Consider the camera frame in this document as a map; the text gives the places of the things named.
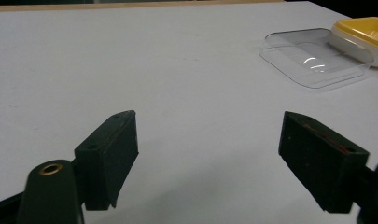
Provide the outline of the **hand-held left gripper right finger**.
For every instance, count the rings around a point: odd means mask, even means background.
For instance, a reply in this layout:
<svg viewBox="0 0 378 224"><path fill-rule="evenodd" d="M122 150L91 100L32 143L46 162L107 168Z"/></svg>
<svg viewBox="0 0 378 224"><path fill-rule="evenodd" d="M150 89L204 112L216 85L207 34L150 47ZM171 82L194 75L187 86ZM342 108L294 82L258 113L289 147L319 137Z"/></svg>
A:
<svg viewBox="0 0 378 224"><path fill-rule="evenodd" d="M278 153L323 210L351 210L353 183L366 167L368 151L316 119L287 111Z"/></svg>

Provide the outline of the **clear plastic lid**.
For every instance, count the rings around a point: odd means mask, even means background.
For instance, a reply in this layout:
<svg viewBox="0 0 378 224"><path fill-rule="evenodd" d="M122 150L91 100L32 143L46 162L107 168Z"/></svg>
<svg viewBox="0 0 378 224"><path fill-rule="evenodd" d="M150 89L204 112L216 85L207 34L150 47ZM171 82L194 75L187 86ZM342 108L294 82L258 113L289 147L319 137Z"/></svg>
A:
<svg viewBox="0 0 378 224"><path fill-rule="evenodd" d="M321 91L365 79L373 63L368 50L324 28L269 34L259 56L296 84Z"/></svg>

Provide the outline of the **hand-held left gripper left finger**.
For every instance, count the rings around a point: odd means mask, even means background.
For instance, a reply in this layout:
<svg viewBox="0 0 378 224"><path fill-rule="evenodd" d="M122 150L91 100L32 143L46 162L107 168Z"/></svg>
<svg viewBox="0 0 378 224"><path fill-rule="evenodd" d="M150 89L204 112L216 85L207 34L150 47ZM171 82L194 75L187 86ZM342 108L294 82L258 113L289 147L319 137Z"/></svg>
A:
<svg viewBox="0 0 378 224"><path fill-rule="evenodd" d="M87 210L117 206L120 190L139 154L135 116L133 110L110 116L75 148L75 168Z"/></svg>

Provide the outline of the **yellow and white container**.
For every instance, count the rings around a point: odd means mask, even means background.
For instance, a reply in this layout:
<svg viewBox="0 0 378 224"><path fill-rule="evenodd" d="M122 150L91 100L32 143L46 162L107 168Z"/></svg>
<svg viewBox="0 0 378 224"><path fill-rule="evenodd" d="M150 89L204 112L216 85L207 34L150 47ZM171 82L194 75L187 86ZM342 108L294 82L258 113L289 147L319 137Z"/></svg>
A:
<svg viewBox="0 0 378 224"><path fill-rule="evenodd" d="M369 62L354 53L364 49L372 56L371 66L378 67L378 17L338 20L331 27L328 42L346 53L351 51L358 60Z"/></svg>

